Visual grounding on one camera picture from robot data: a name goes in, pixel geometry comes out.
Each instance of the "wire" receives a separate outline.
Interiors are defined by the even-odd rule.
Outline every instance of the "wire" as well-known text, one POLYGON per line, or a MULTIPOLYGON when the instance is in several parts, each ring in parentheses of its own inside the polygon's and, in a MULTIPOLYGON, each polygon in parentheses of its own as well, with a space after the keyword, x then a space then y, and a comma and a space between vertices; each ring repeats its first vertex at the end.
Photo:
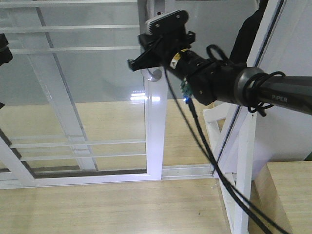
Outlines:
POLYGON ((269 104, 264 106, 263 102, 257 101, 257 94, 258 89, 261 87, 261 85, 266 82, 271 77, 274 77, 276 75, 280 75, 282 78, 284 78, 286 75, 283 72, 273 72, 271 74, 266 73, 258 73, 252 76, 244 85, 243 87, 243 98, 247 102, 248 105, 248 111, 250 113, 259 112, 263 117, 266 116, 266 113, 264 110, 269 109, 273 107, 273 105, 269 104), (250 90, 248 91, 249 97, 246 97, 246 90, 250 87, 250 90))
POLYGON ((213 156, 213 153, 205 139, 205 136, 203 134, 203 131, 200 127, 200 124, 199 124, 199 121, 198 121, 198 118, 197 118, 197 114, 196 114, 196 111, 195 111, 195 107, 194 107, 194 104, 193 104, 193 101, 191 98, 188 99, 188 104, 189 104, 189 108, 192 112, 192 115, 195 119, 195 123, 196 123, 196 127, 198 129, 198 132, 199 132, 199 135, 203 141, 203 144, 207 150, 207 152, 204 150, 204 148, 202 147, 202 145, 200 144, 197 136, 195 135, 195 132, 194 130, 192 129, 190 123, 188 122, 182 108, 180 107, 178 101, 177 101, 177 98, 176 98, 176 95, 173 91, 173 88, 171 86, 171 83, 168 79, 168 75, 167 75, 167 70, 165 67, 164 68, 164 73, 165 73, 165 78, 166 78, 166 81, 167 81, 167 84, 168 84, 168 87, 169 87, 169 90, 174 98, 174 101, 181 113, 181 115, 183 116, 189 130, 191 131, 191 134, 193 136, 193 138, 195 139, 196 143, 198 144, 198 146, 200 147, 201 151, 204 153, 204 155, 207 157, 207 159, 212 163, 212 165, 215 167, 215 170, 217 171, 219 177, 220 177, 220 180, 221 182, 223 183, 223 185, 225 186, 225 188, 227 189, 227 191, 229 192, 229 194, 232 196, 232 198, 235 200, 235 202, 244 210, 244 212, 252 219, 255 221, 255 223, 266 233, 266 234, 272 234, 272 232, 268 229, 267 226, 265 226, 265 224, 239 199, 239 197, 237 197, 237 195, 235 194, 235 192, 240 195, 240 197, 242 197, 242 199, 248 203, 258 214, 260 214, 266 221, 268 221, 270 224, 272 224, 275 228, 277 228, 281 233, 283 234, 289 234, 288 232, 286 232, 284 229, 282 229, 280 226, 278 226, 276 223, 274 223, 270 218, 268 218, 264 213, 262 213, 255 205, 253 205, 240 191, 237 190, 237 188, 232 185, 228 180, 227 178, 223 175, 223 173, 221 172, 214 156, 213 156))

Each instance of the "glass door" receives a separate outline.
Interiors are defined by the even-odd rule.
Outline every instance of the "glass door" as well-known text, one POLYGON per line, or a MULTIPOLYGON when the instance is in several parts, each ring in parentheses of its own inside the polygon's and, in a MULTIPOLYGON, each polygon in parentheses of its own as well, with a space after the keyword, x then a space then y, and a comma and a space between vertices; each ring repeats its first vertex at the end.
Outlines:
POLYGON ((160 178, 167 89, 126 63, 137 2, 8 1, 0 17, 14 56, 0 67, 2 143, 24 184, 160 178))

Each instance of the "white wall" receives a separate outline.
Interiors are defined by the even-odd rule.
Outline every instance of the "white wall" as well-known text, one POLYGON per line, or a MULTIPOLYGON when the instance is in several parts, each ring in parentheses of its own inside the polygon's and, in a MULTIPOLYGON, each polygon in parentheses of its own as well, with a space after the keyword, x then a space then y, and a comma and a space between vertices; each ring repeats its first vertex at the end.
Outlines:
MULTIPOLYGON (((312 76, 312 2, 287 1, 260 67, 312 76)), ((303 160, 312 151, 312 117, 273 107, 257 119, 254 173, 268 161, 303 160)))

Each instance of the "robot end effector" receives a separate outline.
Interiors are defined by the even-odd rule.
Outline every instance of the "robot end effector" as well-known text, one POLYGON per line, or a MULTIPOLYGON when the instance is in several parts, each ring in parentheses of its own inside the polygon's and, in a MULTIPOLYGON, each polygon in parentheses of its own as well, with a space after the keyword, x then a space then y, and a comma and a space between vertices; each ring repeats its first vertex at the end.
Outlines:
POLYGON ((195 33, 186 33, 187 20, 187 12, 179 10, 148 20, 148 33, 138 36, 145 52, 135 60, 128 60, 130 69, 163 66, 187 83, 191 94, 204 105, 220 100, 247 106, 250 112, 258 111, 262 116, 273 105, 312 114, 311 78, 286 77, 282 72, 266 74, 245 63, 234 64, 216 45, 207 47, 210 58, 204 59, 190 50, 195 33), (293 80, 297 89, 289 92, 293 80))

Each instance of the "wooden surface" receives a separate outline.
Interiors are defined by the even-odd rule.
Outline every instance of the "wooden surface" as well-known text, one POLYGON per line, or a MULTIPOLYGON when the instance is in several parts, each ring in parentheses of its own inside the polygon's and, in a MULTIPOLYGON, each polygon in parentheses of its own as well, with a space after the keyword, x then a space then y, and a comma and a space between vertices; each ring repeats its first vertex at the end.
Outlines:
POLYGON ((312 161, 268 163, 255 184, 268 216, 292 234, 312 232, 312 161))
MULTIPOLYGON (((206 135, 206 139, 208 139, 202 111, 204 109, 212 108, 212 105, 204 106, 194 99, 193 102, 196 107, 198 120, 206 135)), ((188 106, 183 102, 183 100, 179 100, 179 103, 189 119, 193 129, 197 133, 194 120, 188 106)), ((176 107, 176 104, 173 100, 168 100, 163 165, 187 165, 201 163, 208 163, 208 160, 195 143, 186 123, 176 107)))
MULTIPOLYGON (((193 124, 188 107, 179 100, 185 113, 193 124)), ((202 110, 209 108, 195 101, 199 120, 205 130, 202 110)), ((131 104, 130 101, 77 103, 81 121, 89 140, 114 140, 145 138, 144 104, 131 104)), ((166 119, 164 165, 185 165, 207 163, 194 142, 174 101, 168 100, 166 119)), ((66 142, 60 124, 49 105, 4 106, 0 112, 0 127, 9 137, 57 135, 59 138, 13 140, 12 143, 47 143, 66 142)), ((91 146, 94 154, 123 152, 144 152, 145 143, 95 145, 91 146)), ((69 147, 58 147, 58 152, 24 153, 23 156, 70 155, 69 147)), ((31 167, 77 166, 75 160, 31 161, 31 167)), ((101 170, 145 168, 144 156, 98 158, 101 170)))
POLYGON ((215 179, 0 190, 2 234, 229 234, 215 179))

